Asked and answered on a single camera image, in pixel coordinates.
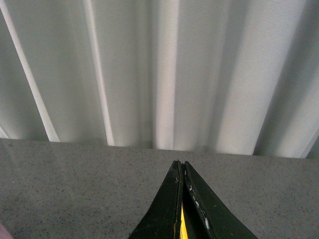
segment yellow strip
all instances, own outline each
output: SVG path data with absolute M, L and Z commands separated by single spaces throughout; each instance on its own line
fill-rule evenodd
M 180 236 L 179 239 L 188 239 L 186 225 L 185 225 L 185 218 L 184 218 L 184 206 L 181 205 L 181 224 L 180 224 Z

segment pink object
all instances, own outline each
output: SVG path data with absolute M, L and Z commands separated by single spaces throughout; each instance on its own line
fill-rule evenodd
M 13 239 L 4 226 L 0 223 L 0 239 Z

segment yellow object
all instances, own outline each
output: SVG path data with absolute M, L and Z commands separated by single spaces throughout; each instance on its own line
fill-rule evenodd
M 185 225 L 185 218 L 184 218 L 184 206 L 181 205 L 181 224 L 180 224 L 180 236 L 179 239 L 188 239 L 186 225 Z

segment gray speckled floor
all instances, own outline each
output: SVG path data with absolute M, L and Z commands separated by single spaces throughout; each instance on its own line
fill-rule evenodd
M 190 161 L 258 238 L 319 239 L 319 160 L 9 139 L 0 221 L 15 239 L 125 239 L 173 160 Z

